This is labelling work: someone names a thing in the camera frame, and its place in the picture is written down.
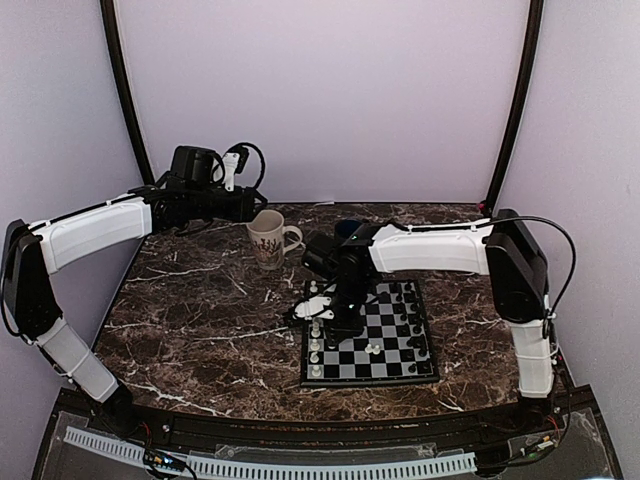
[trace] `brown marble surface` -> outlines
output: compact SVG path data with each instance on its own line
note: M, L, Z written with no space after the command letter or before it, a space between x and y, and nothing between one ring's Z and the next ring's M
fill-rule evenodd
M404 224L479 218L472 205L280 205L303 233L331 233L341 218ZM291 252L277 272L252 258L243 225L219 222L188 237L151 237L138 255L96 345L136 402L246 419L381 420L516 400L510 333L487 277L402 272L420 283L442 380L388 388L303 389L300 333L282 314L314 278Z

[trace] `wire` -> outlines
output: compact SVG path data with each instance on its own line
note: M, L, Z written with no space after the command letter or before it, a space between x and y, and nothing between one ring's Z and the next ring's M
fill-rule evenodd
M571 267L569 268L569 273L567 274L567 278L564 281L564 284L562 285L562 288L560 289L560 292L558 293L558 296L556 297L556 300L553 302L553 306L551 307L551 310L549 311L549 317L553 317L553 314L556 311L556 308L558 307L558 304L560 303L560 300L562 300L562 297L564 296L564 294L567 291L567 288L569 288L569 284L571 283L571 280L573 279L573 275L576 271L576 263L578 261L578 254L576 252L576 244L573 241L573 238L571 238L571 235L569 235L569 232L567 232L561 225L557 224L556 222L549 220L548 218L543 218L543 217L536 217L536 216L531 216L531 215L524 215L524 216L518 216L518 217L511 217L511 218L498 218L495 220L490 220L487 223L482 223L480 225L478 225L478 228L486 228L486 227L490 227L493 225L500 225L501 223L511 223L511 222L516 222L516 221L525 221L525 222L538 222L538 223L544 223L546 225L549 225L553 228L555 228L556 230L558 230L563 236L564 238L567 240L567 242L569 243L569 247L571 248Z
M253 143L250 142L240 142L240 143L236 143L233 147L231 147L229 150L227 150L227 152L230 152L236 148L240 148L240 147L248 147L251 148L252 150L254 150L257 154L258 157L260 157L260 175L258 176L258 179L256 180L255 185L252 187L254 190L257 190L258 187L260 186L260 184L262 184L262 180L264 179L264 174L265 171L267 169L267 162L264 159L264 154L262 153L262 150L260 150L256 145L254 145Z
M480 468L500 468L500 467L519 468L519 467L527 467L529 465L532 465L534 463L537 463L537 462L540 462L540 461L544 460L545 458L547 458L549 455L551 455L553 452L555 452L558 449L560 444L566 438L567 432L569 431L569 428L571 427L571 390L569 388L570 385L569 385L568 380L566 378L564 378L566 376L566 371L564 372L564 375L559 375L559 376L562 379L563 383L565 384L565 389L567 391L567 421L565 423L564 430L562 431L562 434L554 442L555 445L553 447L547 447L545 450L542 451L542 453L540 453L535 458L532 458L530 460L518 461L518 460L520 460L520 458L523 457L522 452L518 452L516 455L513 455L510 458L507 458L506 460L504 460L502 462L489 464L489 465L478 465L478 467L480 467ZM553 424L556 427L556 432L558 432L558 424L557 424L557 422L555 422L555 420L554 420Z
M560 427L558 427L558 422L556 422L556 419L553 418L551 415L547 416L547 420L549 420L549 422L551 422L553 424L555 437L556 437L556 439L559 439L560 438Z
M429 226L424 226L424 227L415 227L415 228L410 228L410 227L406 227L402 224L399 224L397 222L388 222L389 225L393 225L394 227L396 227L399 230L402 230L404 232L416 232L416 233L424 233L424 232L434 232L434 231L445 231L445 230L460 230L460 229L471 229L471 228L487 228L487 227L492 227L494 225L500 225L502 223L513 223L513 222L538 222L538 223L544 223L546 225L549 225L553 228L555 228L556 230L558 230L563 236L564 238L567 240L567 242L569 243L569 247L571 248L571 267L569 268L569 273L567 274L567 278L564 281L564 284L562 285L562 288L560 289L560 292L558 293L558 296L556 297L556 300L553 302L553 306L551 307L551 309L549 310L549 313L547 315L548 319L553 319L553 314L556 311L556 308L558 307L558 304L560 303L560 300L562 300L562 297L564 296L564 294L567 291L567 288L569 288L569 284L571 283L571 280L573 279L573 275L575 273L576 270L576 263L578 260L578 254L576 252L576 245L573 241L573 238L571 238L571 235L569 235L569 232L567 232L561 225L557 224L556 222L554 222L553 220L549 220L548 218L544 218L544 217L536 217L536 216L532 216L532 215L523 215L523 216L517 216L517 217L509 217L509 218L496 218L495 220L489 220L485 223L479 223L479 224L474 224L474 225L445 225L445 226L438 226L438 225L429 225Z
M222 161L222 157L220 156L220 154L218 154L217 152L213 152L213 153L214 153L213 158L216 161L216 165L214 168L211 169L211 186L218 187L224 183L225 177L227 176L227 170L224 166L224 161ZM222 176L220 177L219 180L214 181L213 175L216 173L218 167L222 168Z

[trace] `white wall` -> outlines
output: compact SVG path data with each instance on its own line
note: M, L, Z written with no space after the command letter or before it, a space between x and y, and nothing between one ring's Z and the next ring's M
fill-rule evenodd
M575 237L560 340L576 381L595 390L626 478L640 478L640 4L547 2L538 52L500 204ZM557 289L569 253L542 235Z
M249 140L272 201L483 199L528 0L117 3L156 174Z
M0 241L6 225L67 213L140 183L117 101L99 2L0 2ZM85 340L134 245L84 259L54 289ZM0 328L0 478L31 478L60 381Z

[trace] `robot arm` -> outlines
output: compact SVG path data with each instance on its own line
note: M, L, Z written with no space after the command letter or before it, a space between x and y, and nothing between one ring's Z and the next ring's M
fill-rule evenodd
M520 394L546 398L553 386L549 338L547 260L516 212L451 225L404 227L363 224L344 242L323 234L307 242L303 264L335 284L297 305L298 319L324 319L325 337L336 346L360 335L360 307L380 273L457 270L489 275L496 311L511 327L520 370Z
M10 323L15 325L17 331L12 333L36 345L123 433L137 426L131 393L66 322L49 277L111 245L184 229L190 220L251 221L266 199L255 188L233 184L246 157L248 151L242 148L221 159L212 150L178 147L171 170L157 186L144 186L49 221L27 225L16 220L7 228L0 305L8 317L7 328L12 332Z

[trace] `mug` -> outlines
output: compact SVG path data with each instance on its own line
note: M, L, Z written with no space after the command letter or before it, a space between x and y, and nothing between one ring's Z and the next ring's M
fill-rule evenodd
M253 254L263 270L276 270L284 263L284 254L299 247L302 232L298 227L284 226L284 217L275 210L262 210L253 222L247 224ZM284 246L286 233L295 234L298 239Z

